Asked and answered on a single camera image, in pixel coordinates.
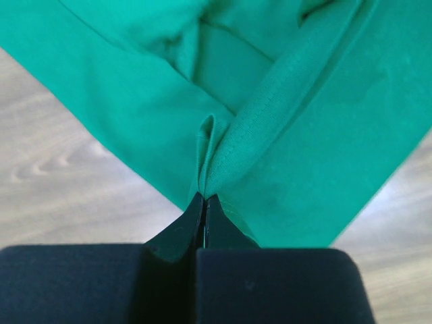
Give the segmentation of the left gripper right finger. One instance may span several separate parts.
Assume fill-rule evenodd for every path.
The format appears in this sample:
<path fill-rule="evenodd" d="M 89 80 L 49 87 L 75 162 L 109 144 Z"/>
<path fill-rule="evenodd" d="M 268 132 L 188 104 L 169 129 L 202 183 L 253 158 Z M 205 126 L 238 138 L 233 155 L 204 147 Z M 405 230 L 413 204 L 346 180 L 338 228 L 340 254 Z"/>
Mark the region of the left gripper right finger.
<path fill-rule="evenodd" d="M 197 323 L 374 323 L 352 258 L 333 248 L 260 248 L 216 196 L 194 197 Z"/>

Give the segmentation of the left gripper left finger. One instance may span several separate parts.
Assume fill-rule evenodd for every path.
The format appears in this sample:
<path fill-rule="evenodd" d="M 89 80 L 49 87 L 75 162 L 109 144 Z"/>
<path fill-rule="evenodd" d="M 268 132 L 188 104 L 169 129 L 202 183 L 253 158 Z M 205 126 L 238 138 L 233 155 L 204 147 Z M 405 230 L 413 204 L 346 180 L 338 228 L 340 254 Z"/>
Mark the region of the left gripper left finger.
<path fill-rule="evenodd" d="M 1 250 L 2 323 L 187 323 L 204 198 L 147 243 Z"/>

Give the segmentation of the green t shirt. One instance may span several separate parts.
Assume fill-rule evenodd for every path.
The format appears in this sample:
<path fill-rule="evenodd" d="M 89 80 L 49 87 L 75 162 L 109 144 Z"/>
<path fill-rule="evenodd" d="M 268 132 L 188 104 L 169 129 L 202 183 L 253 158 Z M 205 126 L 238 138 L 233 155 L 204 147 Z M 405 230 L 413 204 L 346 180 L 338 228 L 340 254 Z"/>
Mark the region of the green t shirt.
<path fill-rule="evenodd" d="M 263 247 L 330 245 L 431 127 L 430 1 L 2 1 L 1 46 Z"/>

